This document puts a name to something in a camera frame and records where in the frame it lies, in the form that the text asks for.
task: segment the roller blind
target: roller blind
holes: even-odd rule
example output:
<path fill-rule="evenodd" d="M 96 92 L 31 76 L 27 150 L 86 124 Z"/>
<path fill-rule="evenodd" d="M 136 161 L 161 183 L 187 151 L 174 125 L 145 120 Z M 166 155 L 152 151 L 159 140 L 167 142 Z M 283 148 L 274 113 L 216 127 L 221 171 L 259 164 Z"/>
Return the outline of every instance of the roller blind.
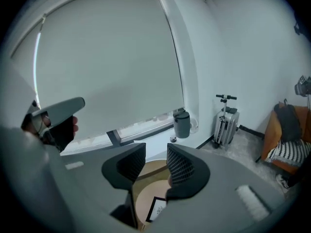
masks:
<path fill-rule="evenodd" d="M 25 79 L 34 90 L 34 52 L 35 41 L 40 31 L 40 25 L 35 26 L 22 40 L 12 56 L 12 61 L 17 72 Z"/>
<path fill-rule="evenodd" d="M 81 96 L 76 139 L 183 107 L 173 39 L 159 0 L 75 0 L 41 31 L 42 107 Z"/>

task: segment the shoe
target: shoe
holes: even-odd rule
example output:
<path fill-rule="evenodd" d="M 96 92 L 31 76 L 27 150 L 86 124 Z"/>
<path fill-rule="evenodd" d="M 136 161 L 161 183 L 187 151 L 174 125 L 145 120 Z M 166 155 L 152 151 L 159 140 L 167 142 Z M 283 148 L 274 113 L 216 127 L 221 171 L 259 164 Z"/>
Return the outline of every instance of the shoe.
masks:
<path fill-rule="evenodd" d="M 276 181 L 281 186 L 283 193 L 287 193 L 288 190 L 290 189 L 289 186 L 287 185 L 287 180 L 284 179 L 282 175 L 277 174 Z"/>

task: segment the striped blanket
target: striped blanket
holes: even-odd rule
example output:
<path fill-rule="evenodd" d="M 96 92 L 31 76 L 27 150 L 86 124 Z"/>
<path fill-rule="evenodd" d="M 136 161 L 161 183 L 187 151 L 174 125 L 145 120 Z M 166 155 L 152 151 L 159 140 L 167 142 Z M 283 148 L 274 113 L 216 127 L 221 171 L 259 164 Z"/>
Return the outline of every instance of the striped blanket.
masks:
<path fill-rule="evenodd" d="M 311 143 L 300 140 L 301 144 L 294 142 L 278 142 L 277 146 L 272 149 L 265 161 L 272 162 L 279 160 L 292 166 L 300 167 L 308 154 L 311 152 Z"/>

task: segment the black backpack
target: black backpack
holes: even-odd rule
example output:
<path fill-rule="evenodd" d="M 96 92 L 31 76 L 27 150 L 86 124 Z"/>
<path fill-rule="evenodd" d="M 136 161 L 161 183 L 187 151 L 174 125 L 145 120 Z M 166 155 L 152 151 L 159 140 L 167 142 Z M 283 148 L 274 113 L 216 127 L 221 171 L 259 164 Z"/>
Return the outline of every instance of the black backpack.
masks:
<path fill-rule="evenodd" d="M 302 130 L 295 108 L 287 104 L 287 100 L 284 100 L 284 107 L 280 108 L 279 104 L 276 104 L 274 111 L 277 114 L 277 118 L 281 124 L 282 137 L 281 143 L 284 142 L 296 142 L 300 143 Z"/>

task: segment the silver suitcase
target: silver suitcase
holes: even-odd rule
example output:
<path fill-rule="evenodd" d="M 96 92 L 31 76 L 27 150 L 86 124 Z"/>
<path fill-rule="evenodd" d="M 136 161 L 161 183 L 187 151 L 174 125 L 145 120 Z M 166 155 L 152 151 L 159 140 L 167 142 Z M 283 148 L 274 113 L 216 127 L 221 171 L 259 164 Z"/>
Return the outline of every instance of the silver suitcase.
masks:
<path fill-rule="evenodd" d="M 225 103 L 224 108 L 216 116 L 216 127 L 214 132 L 214 144 L 219 146 L 231 143 L 236 132 L 239 115 L 237 109 L 226 106 L 227 99 L 236 99 L 236 97 L 221 95 L 221 102 Z"/>

